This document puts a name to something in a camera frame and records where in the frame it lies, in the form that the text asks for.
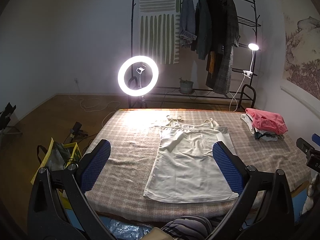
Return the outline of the cream white camisole top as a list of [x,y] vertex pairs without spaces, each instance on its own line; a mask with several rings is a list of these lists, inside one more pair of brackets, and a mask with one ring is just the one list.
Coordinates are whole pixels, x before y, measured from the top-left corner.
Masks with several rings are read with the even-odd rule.
[[167,116],[160,126],[160,143],[143,196],[169,204],[221,203],[234,200],[233,192],[213,158],[213,145],[235,149],[226,126],[213,119],[198,125]]

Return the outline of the stack of folded clothes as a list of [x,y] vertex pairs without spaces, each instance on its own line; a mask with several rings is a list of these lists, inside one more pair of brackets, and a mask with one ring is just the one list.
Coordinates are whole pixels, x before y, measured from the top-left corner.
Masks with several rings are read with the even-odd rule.
[[241,114],[240,119],[246,123],[249,128],[249,131],[254,135],[255,140],[264,140],[266,142],[269,141],[278,141],[284,140],[283,135],[277,135],[273,132],[262,131],[253,126],[252,118],[248,114]]

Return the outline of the black metal clothes rack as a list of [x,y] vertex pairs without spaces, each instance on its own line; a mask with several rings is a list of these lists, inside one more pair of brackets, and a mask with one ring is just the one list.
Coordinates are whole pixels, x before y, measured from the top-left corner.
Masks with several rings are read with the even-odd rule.
[[139,27],[138,52],[149,56],[157,64],[178,64],[181,49],[189,49],[206,63],[206,89],[196,89],[189,80],[180,80],[178,87],[155,87],[152,95],[159,95],[161,102],[170,96],[186,96],[192,103],[201,99],[205,104],[229,101],[236,109],[242,102],[255,104],[256,92],[251,83],[240,83],[232,91],[232,73],[239,73],[244,79],[255,76],[255,62],[259,46],[257,42],[245,45],[251,52],[251,62],[247,69],[233,65],[234,49],[241,47],[240,26],[257,31],[259,16],[253,20],[238,14],[236,0],[132,0],[131,11],[139,16],[131,16],[131,25]]

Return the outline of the plush toy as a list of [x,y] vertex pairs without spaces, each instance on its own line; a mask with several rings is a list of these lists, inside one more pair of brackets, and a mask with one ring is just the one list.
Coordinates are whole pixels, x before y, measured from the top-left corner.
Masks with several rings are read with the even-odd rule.
[[313,208],[316,202],[316,197],[318,195],[319,195],[319,173],[316,173],[307,190],[307,198],[302,210],[303,215]]

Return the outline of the pink folded garment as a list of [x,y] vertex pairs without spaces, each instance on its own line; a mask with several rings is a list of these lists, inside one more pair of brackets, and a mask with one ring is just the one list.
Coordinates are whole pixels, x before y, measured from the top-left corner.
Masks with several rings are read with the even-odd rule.
[[288,129],[284,118],[278,114],[255,108],[246,108],[246,114],[252,117],[252,126],[260,131],[285,134]]

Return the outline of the beige plaid bed blanket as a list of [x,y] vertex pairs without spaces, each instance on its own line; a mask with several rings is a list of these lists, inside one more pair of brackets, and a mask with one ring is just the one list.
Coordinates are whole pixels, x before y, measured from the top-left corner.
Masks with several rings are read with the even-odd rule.
[[155,161],[160,142],[159,127],[168,116],[181,116],[186,124],[198,125],[214,119],[229,130],[236,154],[259,171],[282,169],[290,190],[310,180],[311,170],[305,155],[288,134],[284,139],[265,142],[255,140],[236,112],[189,109],[121,109],[106,123],[93,141],[106,139],[111,155],[95,185],[86,193],[91,207],[98,213],[112,214],[139,222],[167,222],[183,215],[216,217],[224,215],[233,202],[169,204],[144,198],[143,191]]

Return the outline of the striped dark trousers leg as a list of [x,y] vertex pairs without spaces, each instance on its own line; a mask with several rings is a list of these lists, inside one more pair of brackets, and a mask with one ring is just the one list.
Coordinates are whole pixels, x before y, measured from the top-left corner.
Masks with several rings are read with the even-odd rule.
[[186,215],[178,217],[161,228],[176,239],[206,239],[214,230],[206,217]]

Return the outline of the grey checked hanging coat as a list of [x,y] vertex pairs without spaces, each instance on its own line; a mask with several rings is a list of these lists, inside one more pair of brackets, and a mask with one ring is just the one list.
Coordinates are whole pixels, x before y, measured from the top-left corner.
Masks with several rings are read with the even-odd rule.
[[231,84],[233,48],[239,46],[239,22],[233,0],[207,0],[211,16],[206,86],[226,95]]

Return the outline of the white clip-on desk lamp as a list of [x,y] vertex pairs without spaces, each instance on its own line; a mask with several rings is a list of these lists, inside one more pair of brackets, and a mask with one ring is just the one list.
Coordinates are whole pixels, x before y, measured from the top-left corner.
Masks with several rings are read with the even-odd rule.
[[241,73],[243,75],[242,81],[240,82],[239,87],[237,88],[236,92],[231,94],[231,101],[229,103],[229,109],[231,109],[232,103],[235,101],[235,110],[237,111],[242,107],[242,101],[245,95],[245,88],[249,88],[253,92],[253,97],[247,96],[249,101],[251,101],[251,107],[253,108],[255,101],[256,101],[256,91],[252,87],[252,78],[257,76],[254,73],[254,66],[256,60],[256,52],[260,49],[256,43],[249,43],[247,48],[251,51],[251,59],[248,69],[239,69],[239,68],[232,68],[232,71],[235,73]]

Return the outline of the green potted plant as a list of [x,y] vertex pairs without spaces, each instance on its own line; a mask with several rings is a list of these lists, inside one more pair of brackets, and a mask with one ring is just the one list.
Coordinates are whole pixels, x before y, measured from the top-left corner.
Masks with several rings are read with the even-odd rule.
[[193,81],[184,80],[180,77],[180,93],[191,94],[193,92]]

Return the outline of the dark green hanging shirt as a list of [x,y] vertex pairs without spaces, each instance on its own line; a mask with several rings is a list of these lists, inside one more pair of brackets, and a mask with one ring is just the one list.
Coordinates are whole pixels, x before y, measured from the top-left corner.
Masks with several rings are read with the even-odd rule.
[[195,51],[199,60],[205,60],[209,51],[208,33],[211,29],[211,16],[206,0],[198,0],[195,11],[196,40],[191,44],[191,50]]

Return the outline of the blue denim jacket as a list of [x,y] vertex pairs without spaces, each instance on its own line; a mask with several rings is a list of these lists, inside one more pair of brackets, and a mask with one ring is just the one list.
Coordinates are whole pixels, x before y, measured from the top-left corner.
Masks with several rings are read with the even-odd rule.
[[179,33],[181,47],[189,48],[196,40],[195,27],[195,8],[193,0],[182,0]]

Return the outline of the green striped white towel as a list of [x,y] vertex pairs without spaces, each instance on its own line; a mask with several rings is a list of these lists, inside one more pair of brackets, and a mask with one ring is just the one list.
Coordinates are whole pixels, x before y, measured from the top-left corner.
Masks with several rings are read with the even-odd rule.
[[180,61],[181,0],[139,0],[139,53],[157,64]]

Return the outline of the landscape wall painting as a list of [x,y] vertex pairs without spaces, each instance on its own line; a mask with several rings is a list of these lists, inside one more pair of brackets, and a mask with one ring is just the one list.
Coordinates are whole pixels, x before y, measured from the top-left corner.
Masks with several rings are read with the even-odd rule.
[[319,20],[298,20],[285,40],[283,78],[319,99]]

